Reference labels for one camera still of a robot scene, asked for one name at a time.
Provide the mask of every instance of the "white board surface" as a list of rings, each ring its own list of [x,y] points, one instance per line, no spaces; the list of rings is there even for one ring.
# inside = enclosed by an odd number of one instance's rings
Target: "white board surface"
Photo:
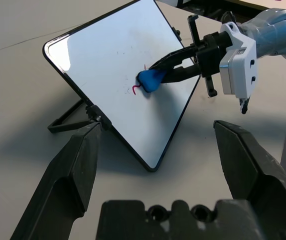
[[[154,169],[198,77],[161,84],[152,93],[137,85],[146,67],[182,45],[153,0],[140,0],[53,44],[48,58],[111,120],[114,128]],[[190,66],[186,59],[182,66]]]

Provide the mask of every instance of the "screw hole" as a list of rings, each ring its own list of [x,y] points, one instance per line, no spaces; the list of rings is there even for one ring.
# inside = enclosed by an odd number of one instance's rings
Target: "screw hole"
[[[200,222],[209,223],[213,220],[211,210],[203,205],[196,205],[191,209],[191,213]]]
[[[163,222],[169,217],[168,211],[160,205],[151,206],[147,211],[147,214],[156,222]]]

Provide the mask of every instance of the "red marker line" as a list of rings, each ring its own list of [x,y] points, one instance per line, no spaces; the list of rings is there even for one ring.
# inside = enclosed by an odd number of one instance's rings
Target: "red marker line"
[[[136,93],[135,93],[135,88],[139,88],[139,87],[141,87],[142,85],[141,85],[141,83],[139,84],[139,85],[134,85],[133,87],[132,87],[132,91],[133,91],[133,93],[134,93],[134,95],[136,95]]]
[[[139,84],[139,85],[134,85],[134,86],[132,87],[132,91],[133,91],[134,95],[136,95],[134,89],[135,89],[135,88],[139,88],[139,87],[141,87],[141,84]]]

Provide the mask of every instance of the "blue sponge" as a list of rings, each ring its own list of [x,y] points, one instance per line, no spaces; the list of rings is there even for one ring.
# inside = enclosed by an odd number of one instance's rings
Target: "blue sponge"
[[[151,93],[159,88],[166,74],[164,70],[151,69],[139,72],[136,79],[147,93]]]

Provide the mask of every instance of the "gray table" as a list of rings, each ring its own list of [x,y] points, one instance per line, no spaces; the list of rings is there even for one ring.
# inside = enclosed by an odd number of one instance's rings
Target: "gray table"
[[[189,12],[159,4],[170,24],[192,40]],[[203,37],[220,23],[200,17]],[[47,126],[79,98],[46,62],[43,44],[62,32],[0,50],[0,240],[9,239],[51,159],[73,132],[51,134]],[[155,173],[146,172],[128,150],[105,132],[97,176],[87,213],[73,225],[70,239],[94,239],[101,205],[107,200],[142,200],[148,208],[170,208],[174,200],[212,208],[231,198],[219,159],[213,121],[220,119],[251,131],[276,159],[286,134],[286,60],[259,60],[259,83],[249,112],[242,115],[234,96],[223,95],[220,76],[213,78],[218,96],[208,98],[201,79],[164,160]]]

